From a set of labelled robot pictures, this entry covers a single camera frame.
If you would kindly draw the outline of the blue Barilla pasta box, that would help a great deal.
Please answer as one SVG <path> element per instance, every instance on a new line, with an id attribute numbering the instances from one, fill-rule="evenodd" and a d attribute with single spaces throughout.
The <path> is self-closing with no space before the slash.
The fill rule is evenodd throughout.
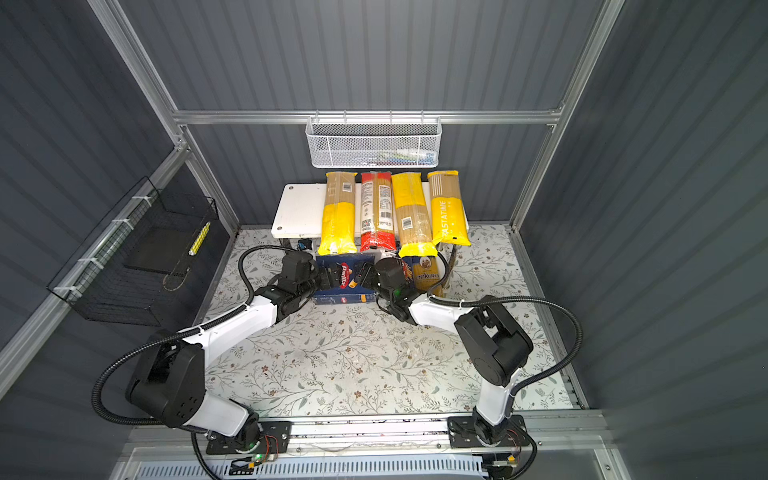
<path id="1" fill-rule="evenodd" d="M 355 287 L 354 277 L 358 268 L 363 263 L 375 262 L 372 254 L 344 254 L 318 256 L 318 266 L 341 266 L 341 287 L 328 291 L 318 291 L 314 294 L 313 301 L 317 305 L 359 304 L 375 301 L 375 292 L 372 290 Z"/>

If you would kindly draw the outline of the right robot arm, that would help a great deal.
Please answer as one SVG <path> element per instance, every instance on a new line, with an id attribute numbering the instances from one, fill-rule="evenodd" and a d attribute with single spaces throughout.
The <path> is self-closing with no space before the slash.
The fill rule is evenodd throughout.
<path id="1" fill-rule="evenodd" d="M 425 291 L 413 288 L 405 277 L 404 263 L 395 257 L 384 257 L 359 267 L 352 280 L 375 292 L 382 310 L 401 322 L 430 326 L 455 333 L 480 375 L 481 390 L 472 411 L 472 426 L 463 435 L 474 436 L 484 446 L 496 446 L 514 428 L 513 404 L 520 391 L 544 380 L 570 365 L 580 351 L 584 332 L 581 323 L 569 309 L 546 298 L 532 296 L 486 295 L 479 300 L 452 300 L 440 297 L 436 289 L 443 286 L 452 271 L 456 252 L 449 258 L 438 255 L 444 272 L 437 283 Z M 535 304 L 562 313 L 575 332 L 573 346 L 553 366 L 528 378 L 521 371 L 533 352 L 533 341 L 505 307 L 507 304 Z"/>

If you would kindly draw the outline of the blue yellow spaghetti bag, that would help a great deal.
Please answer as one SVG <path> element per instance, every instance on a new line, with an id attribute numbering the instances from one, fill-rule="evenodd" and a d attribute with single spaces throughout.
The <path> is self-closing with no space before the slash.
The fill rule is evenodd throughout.
<path id="1" fill-rule="evenodd" d="M 405 262 L 411 282 L 419 291 L 426 292 L 442 279 L 442 262 L 435 256 L 406 257 Z"/>

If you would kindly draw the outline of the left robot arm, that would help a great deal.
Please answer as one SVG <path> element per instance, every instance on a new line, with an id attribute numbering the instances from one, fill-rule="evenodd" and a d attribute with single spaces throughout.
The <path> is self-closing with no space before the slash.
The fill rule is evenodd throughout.
<path id="1" fill-rule="evenodd" d="M 188 431 L 193 437 L 216 435 L 233 440 L 242 452 L 264 444 L 258 414 L 209 392 L 206 371 L 239 342 L 301 310 L 316 293 L 340 286 L 342 269 L 338 265 L 321 266 L 306 251 L 279 246 L 283 254 L 280 272 L 265 286 L 255 288 L 245 271 L 245 261 L 261 249 L 249 248 L 238 259 L 238 274 L 247 296 L 236 308 L 197 326 L 154 338 L 122 355 L 100 374 L 91 392 L 91 406 L 99 417 L 118 425 L 164 425 Z M 143 411 L 141 417 L 110 411 L 102 397 L 109 378 L 130 360 L 136 365 L 125 397 Z"/>

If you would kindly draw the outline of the yellow clear spaghetti bag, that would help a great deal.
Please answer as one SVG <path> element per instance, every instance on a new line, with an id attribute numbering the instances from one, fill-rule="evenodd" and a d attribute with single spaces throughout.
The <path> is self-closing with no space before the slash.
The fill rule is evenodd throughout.
<path id="1" fill-rule="evenodd" d="M 352 254 L 355 243 L 354 172 L 328 172 L 323 208 L 320 256 Z"/>

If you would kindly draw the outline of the yellow barcode spaghetti bag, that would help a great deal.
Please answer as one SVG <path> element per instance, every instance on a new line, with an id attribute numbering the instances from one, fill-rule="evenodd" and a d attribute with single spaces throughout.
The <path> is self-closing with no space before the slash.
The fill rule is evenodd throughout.
<path id="1" fill-rule="evenodd" d="M 421 175 L 395 174 L 392 186 L 401 257 L 436 257 L 431 217 L 427 210 Z"/>

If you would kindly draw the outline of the red yellow spaghetti bag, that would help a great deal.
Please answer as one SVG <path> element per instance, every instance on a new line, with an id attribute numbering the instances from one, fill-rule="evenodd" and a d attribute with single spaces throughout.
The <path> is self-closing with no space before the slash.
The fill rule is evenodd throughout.
<path id="1" fill-rule="evenodd" d="M 392 175 L 390 172 L 366 172 L 361 181 L 361 250 L 394 250 Z"/>

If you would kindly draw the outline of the yellow Pastatime spaghetti bag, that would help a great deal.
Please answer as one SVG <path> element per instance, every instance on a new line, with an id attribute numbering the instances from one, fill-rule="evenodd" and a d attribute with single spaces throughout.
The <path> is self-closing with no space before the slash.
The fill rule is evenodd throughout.
<path id="1" fill-rule="evenodd" d="M 470 246 L 459 173 L 457 171 L 431 172 L 428 174 L 428 183 L 433 242 Z"/>

